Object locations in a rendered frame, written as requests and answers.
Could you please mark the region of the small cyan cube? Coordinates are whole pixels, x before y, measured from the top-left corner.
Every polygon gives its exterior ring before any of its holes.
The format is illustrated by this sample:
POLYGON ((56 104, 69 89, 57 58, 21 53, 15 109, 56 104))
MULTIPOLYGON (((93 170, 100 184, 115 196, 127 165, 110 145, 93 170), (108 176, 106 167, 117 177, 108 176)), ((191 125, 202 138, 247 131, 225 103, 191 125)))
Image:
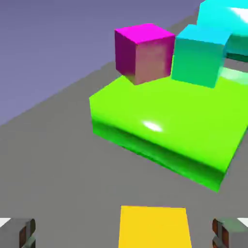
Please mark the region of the small cyan cube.
POLYGON ((175 39, 171 78, 214 88, 224 65, 231 32, 189 24, 175 39))

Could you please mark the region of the large cyan box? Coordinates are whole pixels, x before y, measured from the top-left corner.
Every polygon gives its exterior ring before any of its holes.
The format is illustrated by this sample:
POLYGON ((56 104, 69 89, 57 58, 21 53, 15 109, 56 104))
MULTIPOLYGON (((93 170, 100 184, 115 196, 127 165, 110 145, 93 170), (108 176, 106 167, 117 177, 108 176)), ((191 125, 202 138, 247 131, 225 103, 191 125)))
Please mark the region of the large cyan box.
POLYGON ((197 24, 231 32, 227 57, 248 62, 248 0, 205 0, 199 6, 197 24))

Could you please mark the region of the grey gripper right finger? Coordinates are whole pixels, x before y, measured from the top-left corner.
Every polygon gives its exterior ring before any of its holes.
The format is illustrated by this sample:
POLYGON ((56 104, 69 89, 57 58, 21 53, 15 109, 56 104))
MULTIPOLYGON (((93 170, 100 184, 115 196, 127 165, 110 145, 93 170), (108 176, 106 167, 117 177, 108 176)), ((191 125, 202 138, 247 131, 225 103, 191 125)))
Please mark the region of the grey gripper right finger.
POLYGON ((214 218, 213 248, 248 248, 248 217, 214 218))

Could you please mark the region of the large green box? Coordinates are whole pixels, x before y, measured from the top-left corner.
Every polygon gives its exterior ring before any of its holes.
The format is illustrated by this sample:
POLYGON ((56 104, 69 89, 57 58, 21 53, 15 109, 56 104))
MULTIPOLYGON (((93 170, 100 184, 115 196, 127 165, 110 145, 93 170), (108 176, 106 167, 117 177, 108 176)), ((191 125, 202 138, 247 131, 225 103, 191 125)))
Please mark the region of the large green box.
POLYGON ((248 73, 224 68, 213 89, 119 77, 89 102, 96 135, 217 192, 248 126, 248 73))

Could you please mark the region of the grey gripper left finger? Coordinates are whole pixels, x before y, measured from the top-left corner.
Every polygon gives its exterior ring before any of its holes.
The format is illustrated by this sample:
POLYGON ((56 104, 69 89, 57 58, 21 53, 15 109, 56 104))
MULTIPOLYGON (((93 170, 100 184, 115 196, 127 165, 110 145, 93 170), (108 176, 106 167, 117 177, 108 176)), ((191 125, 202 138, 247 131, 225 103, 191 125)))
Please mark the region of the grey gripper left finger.
POLYGON ((34 218, 0 218, 0 248, 36 248, 34 218))

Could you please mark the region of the small magenta cube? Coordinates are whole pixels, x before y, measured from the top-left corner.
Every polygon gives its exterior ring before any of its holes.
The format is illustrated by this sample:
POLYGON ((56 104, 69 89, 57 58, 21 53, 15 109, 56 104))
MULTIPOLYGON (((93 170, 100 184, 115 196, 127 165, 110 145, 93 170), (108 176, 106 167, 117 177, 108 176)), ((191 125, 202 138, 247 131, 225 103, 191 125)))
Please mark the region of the small magenta cube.
POLYGON ((116 70, 134 85, 171 74, 175 34, 153 23, 115 29, 116 70))

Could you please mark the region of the small yellow cube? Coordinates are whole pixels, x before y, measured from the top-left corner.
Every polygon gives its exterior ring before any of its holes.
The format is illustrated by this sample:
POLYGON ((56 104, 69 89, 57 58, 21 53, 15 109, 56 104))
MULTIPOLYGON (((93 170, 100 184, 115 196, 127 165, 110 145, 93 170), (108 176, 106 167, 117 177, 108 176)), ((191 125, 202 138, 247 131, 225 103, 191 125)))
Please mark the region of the small yellow cube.
POLYGON ((122 205, 118 248, 192 248, 186 209, 122 205))

